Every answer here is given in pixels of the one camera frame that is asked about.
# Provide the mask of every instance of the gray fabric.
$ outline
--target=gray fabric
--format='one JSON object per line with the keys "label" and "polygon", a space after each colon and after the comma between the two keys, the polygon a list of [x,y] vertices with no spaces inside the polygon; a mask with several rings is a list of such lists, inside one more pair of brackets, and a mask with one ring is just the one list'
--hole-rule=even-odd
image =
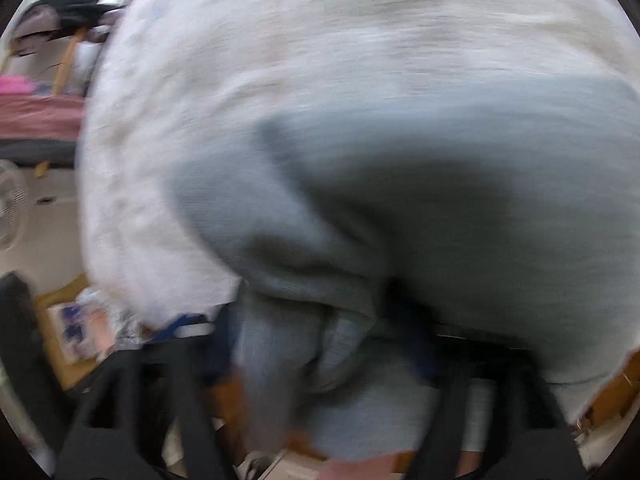
{"label": "gray fabric", "polygon": [[302,424],[342,458],[415,447],[433,394],[367,342],[390,276],[445,322],[527,341],[577,415],[638,344],[639,126],[622,81],[516,76],[292,111],[198,150],[171,194],[247,283],[252,444]]}

